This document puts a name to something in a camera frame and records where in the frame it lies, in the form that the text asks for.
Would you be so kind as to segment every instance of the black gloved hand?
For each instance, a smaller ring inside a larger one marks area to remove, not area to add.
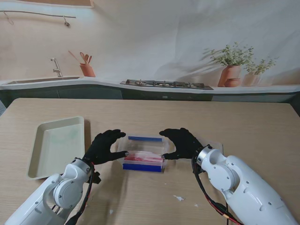
[[[114,144],[117,139],[125,136],[126,134],[118,129],[107,130],[103,134],[98,134],[82,160],[98,165],[125,157],[128,155],[127,151],[111,153],[112,144]]]
[[[199,154],[203,149],[197,138],[185,128],[166,129],[159,134],[168,137],[176,147],[175,152],[162,155],[165,159],[192,158],[196,152]]]

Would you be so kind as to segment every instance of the tray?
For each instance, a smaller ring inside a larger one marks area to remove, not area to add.
[[[62,174],[67,164],[84,153],[83,117],[42,123],[36,129],[27,176],[36,180]]]

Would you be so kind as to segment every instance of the kitchen counter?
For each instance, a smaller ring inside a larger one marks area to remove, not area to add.
[[[260,174],[300,222],[300,119],[289,104],[23,98],[0,117],[0,224],[43,182],[26,178],[35,128],[78,115],[85,119],[86,148],[98,133],[116,128],[155,135],[185,127],[220,142],[225,156],[241,158]],[[78,225],[226,224],[205,200],[189,161],[168,161],[165,173],[124,171],[118,161],[95,168],[102,181],[93,185]],[[201,178],[211,198],[224,204],[207,174]]]
[[[156,91],[156,92],[179,92],[194,94],[251,94],[251,93],[294,93],[300,91],[300,85],[274,85],[268,87],[234,87],[222,88],[212,87],[214,90],[197,90],[183,88],[159,88],[159,87],[138,87],[120,84],[122,80],[103,79],[100,77],[81,77],[76,80],[47,81],[35,83],[19,83],[5,85],[11,81],[0,81],[0,90],[21,90],[45,87],[57,87],[80,84],[103,85],[107,87],[124,88],[130,90]]]

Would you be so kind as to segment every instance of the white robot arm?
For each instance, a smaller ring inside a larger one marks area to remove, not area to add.
[[[244,224],[298,224],[277,192],[239,158],[206,146],[196,162]]]
[[[81,200],[83,184],[89,180],[91,170],[82,160],[74,159],[62,176],[52,175],[42,183],[5,225],[64,225]]]

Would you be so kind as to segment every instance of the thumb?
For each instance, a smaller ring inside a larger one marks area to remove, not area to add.
[[[128,151],[120,151],[120,152],[111,153],[110,161],[114,161],[114,160],[119,159],[119,158],[124,158],[128,154],[129,154]]]
[[[166,153],[162,155],[165,159],[179,159],[180,154],[178,152]]]

